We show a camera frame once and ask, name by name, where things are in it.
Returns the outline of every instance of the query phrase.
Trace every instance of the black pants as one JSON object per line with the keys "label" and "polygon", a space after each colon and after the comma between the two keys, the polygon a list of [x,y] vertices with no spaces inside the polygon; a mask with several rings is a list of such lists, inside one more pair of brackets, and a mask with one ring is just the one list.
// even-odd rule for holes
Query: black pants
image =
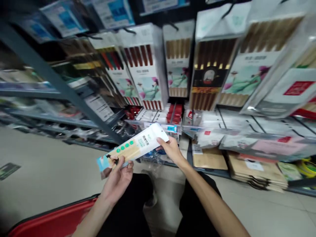
{"label": "black pants", "polygon": [[[202,172],[199,174],[221,195],[213,179]],[[143,207],[152,197],[152,192],[153,186],[148,175],[133,174],[131,183],[103,224],[98,236],[151,236]],[[183,217],[176,236],[219,236],[187,180],[179,209]]]}

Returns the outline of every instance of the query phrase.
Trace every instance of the left hand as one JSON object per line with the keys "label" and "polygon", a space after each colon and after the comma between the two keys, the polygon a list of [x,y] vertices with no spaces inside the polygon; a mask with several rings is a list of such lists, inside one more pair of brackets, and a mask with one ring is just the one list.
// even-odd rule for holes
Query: left hand
{"label": "left hand", "polygon": [[124,162],[125,157],[120,157],[118,164],[111,171],[100,195],[100,197],[111,203],[116,203],[122,197],[133,177],[134,162],[128,161],[128,165],[122,168]]}

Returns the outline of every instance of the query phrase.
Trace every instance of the tile floor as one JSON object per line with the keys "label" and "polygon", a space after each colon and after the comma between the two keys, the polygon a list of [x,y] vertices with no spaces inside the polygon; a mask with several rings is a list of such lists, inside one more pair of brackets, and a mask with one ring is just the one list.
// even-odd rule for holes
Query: tile floor
{"label": "tile floor", "polygon": [[[22,166],[0,181],[0,219],[6,229],[27,217],[99,193],[103,187],[95,162],[102,151],[3,127],[0,141],[0,167],[8,162]],[[135,165],[135,172],[142,169],[152,170],[157,177],[158,204],[145,211],[149,224],[157,228],[156,236],[176,232],[185,180],[182,172],[149,163]],[[211,177],[251,236],[315,236],[316,198],[259,191]]]}

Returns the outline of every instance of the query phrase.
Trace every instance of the red shopping basket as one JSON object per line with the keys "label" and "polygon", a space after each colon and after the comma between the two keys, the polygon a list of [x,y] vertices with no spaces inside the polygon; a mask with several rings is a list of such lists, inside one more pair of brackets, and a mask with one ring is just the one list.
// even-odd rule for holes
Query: red shopping basket
{"label": "red shopping basket", "polygon": [[94,205],[99,194],[65,206],[27,218],[17,223],[8,233],[9,237],[67,237]]}

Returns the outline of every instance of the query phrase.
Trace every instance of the hand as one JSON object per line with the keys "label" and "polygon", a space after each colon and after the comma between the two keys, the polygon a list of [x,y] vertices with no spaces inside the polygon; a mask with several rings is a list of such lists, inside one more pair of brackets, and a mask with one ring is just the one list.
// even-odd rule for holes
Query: hand
{"label": "hand", "polygon": [[[118,159],[115,156],[111,156],[110,158],[111,160]],[[120,157],[118,164],[116,165],[115,169],[111,171],[101,192],[100,197],[108,200],[110,203],[116,203],[122,197],[123,193],[132,180],[134,162],[128,161],[128,165],[122,168],[124,162],[125,157]]]}
{"label": "hand", "polygon": [[168,142],[165,142],[161,138],[157,138],[157,142],[163,147],[167,155],[177,166],[186,162],[186,159],[183,157],[175,138],[169,136]]}

